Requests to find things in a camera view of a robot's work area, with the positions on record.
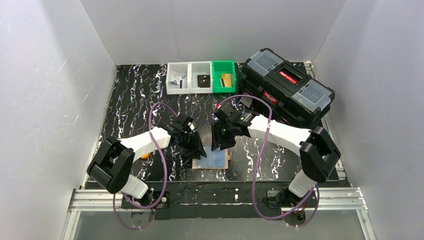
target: table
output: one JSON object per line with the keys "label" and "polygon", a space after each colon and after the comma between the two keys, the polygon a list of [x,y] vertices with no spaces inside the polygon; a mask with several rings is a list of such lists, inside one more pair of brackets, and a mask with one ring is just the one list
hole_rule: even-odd
{"label": "table", "polygon": [[[303,63],[294,63],[305,70]],[[236,64],[236,73],[242,64]],[[216,104],[230,94],[187,94],[167,95],[165,79],[166,64],[120,65],[111,99],[106,112],[100,143],[105,137],[129,138],[148,130],[148,117],[151,105],[163,102],[170,105],[175,112],[185,113],[199,123],[198,131],[203,146],[211,146],[212,113]],[[244,106],[234,101],[238,108]],[[164,107],[154,111],[153,124],[169,121],[171,113]],[[164,150],[169,181],[251,181],[253,167],[256,163],[261,139],[237,137],[236,146],[230,148],[232,158],[228,169],[200,170],[192,169],[191,159],[181,156],[182,149],[171,146]],[[256,175],[257,181],[289,182],[302,169],[300,158],[281,146],[268,142],[262,162]],[[159,153],[156,151],[147,160],[137,160],[132,166],[132,174],[145,181],[163,181],[164,171]],[[336,171],[330,180],[338,180]]]}

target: metal frame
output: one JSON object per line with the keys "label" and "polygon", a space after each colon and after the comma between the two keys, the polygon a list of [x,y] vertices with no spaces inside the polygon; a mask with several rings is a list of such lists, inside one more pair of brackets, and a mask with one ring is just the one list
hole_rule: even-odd
{"label": "metal frame", "polygon": [[[311,61],[305,62],[306,73],[315,78]],[[322,119],[322,124],[327,129],[331,138],[334,139],[333,133],[329,126],[327,117]],[[336,164],[337,175],[340,180],[346,179],[345,169],[342,160],[340,159]],[[81,184],[81,190],[74,190],[68,208],[68,216],[66,220],[65,229],[62,235],[62,240],[73,240],[77,231],[78,222],[80,220],[81,212],[112,212],[113,211],[113,195],[108,193],[105,189],[85,189],[85,185],[89,182],[88,175],[84,175]],[[375,240],[370,219],[368,217],[368,207],[365,203],[364,196],[362,195],[359,187],[325,187],[319,189],[320,200],[318,205],[319,211],[340,211],[340,210],[356,210],[358,221],[362,227],[362,232],[366,240]],[[122,195],[116,194],[115,199],[116,210],[120,212],[150,212],[150,209],[122,209]],[[282,211],[288,211],[288,208],[281,208]]]}

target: robotic arm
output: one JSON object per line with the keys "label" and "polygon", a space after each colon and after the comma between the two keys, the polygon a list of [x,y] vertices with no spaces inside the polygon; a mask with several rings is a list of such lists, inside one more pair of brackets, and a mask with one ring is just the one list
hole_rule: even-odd
{"label": "robotic arm", "polygon": [[111,194],[122,192],[141,199],[149,186],[131,174],[131,166],[141,156],[157,150],[150,134],[161,149],[177,145],[183,148],[183,154],[188,158],[206,157],[193,119],[180,113],[170,123],[142,134],[120,140],[108,137],[89,164],[88,175]]}
{"label": "robotic arm", "polygon": [[[236,144],[235,136],[263,139],[268,119],[257,112],[240,112],[228,102],[218,107],[212,124],[212,151],[231,148]],[[289,186],[276,197],[267,197],[273,206],[296,205],[316,184],[324,183],[340,159],[341,153],[329,133],[320,126],[314,130],[296,128],[276,121],[269,125],[269,142],[280,145],[300,156],[302,170]]]}

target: red label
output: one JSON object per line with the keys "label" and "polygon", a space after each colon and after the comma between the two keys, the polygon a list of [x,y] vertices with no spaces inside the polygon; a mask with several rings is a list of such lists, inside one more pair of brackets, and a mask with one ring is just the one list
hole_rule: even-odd
{"label": "red label", "polygon": [[273,96],[271,96],[271,94],[269,94],[268,92],[264,91],[263,95],[269,99],[273,104],[278,104],[277,99],[275,99]]}
{"label": "red label", "polygon": [[285,77],[286,79],[288,79],[293,84],[297,84],[298,83],[298,81],[294,80],[289,75],[285,74],[283,71],[280,71],[279,74],[281,74],[283,77]]}

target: orange object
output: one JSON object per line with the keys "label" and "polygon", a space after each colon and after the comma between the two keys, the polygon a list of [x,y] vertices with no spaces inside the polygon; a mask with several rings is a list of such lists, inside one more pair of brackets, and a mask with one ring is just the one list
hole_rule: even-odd
{"label": "orange object", "polygon": [[147,153],[146,155],[141,156],[141,159],[147,159],[150,156],[150,153]]}

